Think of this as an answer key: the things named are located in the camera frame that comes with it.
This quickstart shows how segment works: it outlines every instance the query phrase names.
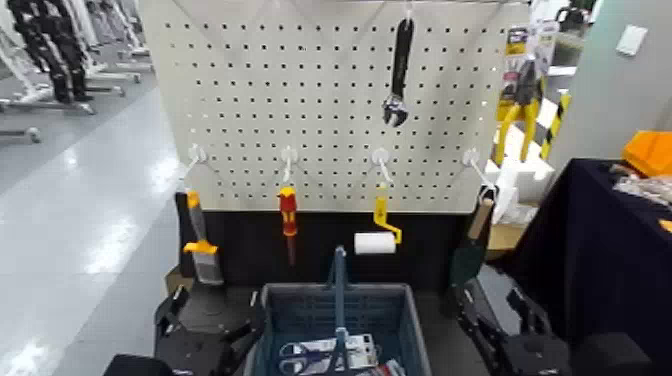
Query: orange box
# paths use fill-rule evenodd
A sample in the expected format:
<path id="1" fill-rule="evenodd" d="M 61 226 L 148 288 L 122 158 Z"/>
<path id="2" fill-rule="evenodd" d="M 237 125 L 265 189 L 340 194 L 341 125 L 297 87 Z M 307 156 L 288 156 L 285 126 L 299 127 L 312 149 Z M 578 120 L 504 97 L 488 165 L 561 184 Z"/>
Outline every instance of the orange box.
<path id="1" fill-rule="evenodd" d="M 672 175 L 672 132 L 637 132 L 625 145 L 623 159 L 649 177 Z"/>

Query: light switch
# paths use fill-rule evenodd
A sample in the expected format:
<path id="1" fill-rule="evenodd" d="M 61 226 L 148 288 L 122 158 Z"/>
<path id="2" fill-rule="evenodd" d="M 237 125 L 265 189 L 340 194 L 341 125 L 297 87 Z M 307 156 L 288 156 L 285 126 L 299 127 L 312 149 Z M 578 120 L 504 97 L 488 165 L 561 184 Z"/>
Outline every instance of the light switch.
<path id="1" fill-rule="evenodd" d="M 618 46 L 616 46 L 616 50 L 626 55 L 635 56 L 648 31 L 648 29 L 643 27 L 626 26 L 623 36 L 621 36 L 621 40 L 618 42 Z"/>

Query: yellow pliers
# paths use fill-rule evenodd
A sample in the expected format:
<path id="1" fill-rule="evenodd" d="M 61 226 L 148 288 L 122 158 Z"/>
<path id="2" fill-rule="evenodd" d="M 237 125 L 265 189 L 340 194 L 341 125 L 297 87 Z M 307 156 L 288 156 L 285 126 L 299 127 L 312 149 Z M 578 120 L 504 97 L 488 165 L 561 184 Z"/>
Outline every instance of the yellow pliers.
<path id="1" fill-rule="evenodd" d="M 495 149 L 495 163 L 497 166 L 501 166 L 504 160 L 506 134 L 509 132 L 511 124 L 518 120 L 521 110 L 524 111 L 525 139 L 523 140 L 523 147 L 520 150 L 520 161 L 525 162 L 527 159 L 530 142 L 534 139 L 537 129 L 537 115 L 539 114 L 539 107 L 543 97 L 542 87 L 542 80 L 537 79 L 534 60 L 526 61 L 520 68 L 513 107 L 506 114 L 499 128 L 499 139 L 497 141 L 497 148 Z"/>

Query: white wall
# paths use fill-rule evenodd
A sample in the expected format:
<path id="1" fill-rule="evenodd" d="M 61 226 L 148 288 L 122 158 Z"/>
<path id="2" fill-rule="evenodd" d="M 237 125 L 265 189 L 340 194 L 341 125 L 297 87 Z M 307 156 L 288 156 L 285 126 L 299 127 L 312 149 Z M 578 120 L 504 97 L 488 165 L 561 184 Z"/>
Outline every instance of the white wall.
<path id="1" fill-rule="evenodd" d="M 672 1 L 609 0 L 588 34 L 569 93 L 572 103 L 549 162 L 561 170 L 574 157 L 620 158 L 637 130 L 672 130 Z M 639 53 L 616 45 L 628 24 L 649 29 Z"/>

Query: white pegboard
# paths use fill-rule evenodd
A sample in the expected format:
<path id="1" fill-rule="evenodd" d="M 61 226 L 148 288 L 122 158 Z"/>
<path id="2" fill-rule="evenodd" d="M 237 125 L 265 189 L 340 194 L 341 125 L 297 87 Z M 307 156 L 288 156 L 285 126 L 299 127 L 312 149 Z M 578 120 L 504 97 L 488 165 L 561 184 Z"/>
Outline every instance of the white pegboard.
<path id="1" fill-rule="evenodd" d="M 383 147 L 392 212 L 471 212 L 480 185 L 461 156 L 489 154 L 506 31 L 518 2 L 413 2 L 409 119 L 382 121 L 406 3 L 145 0 L 147 39 L 190 185 L 211 210 L 277 210 L 281 150 L 298 151 L 300 210 L 371 211 Z"/>

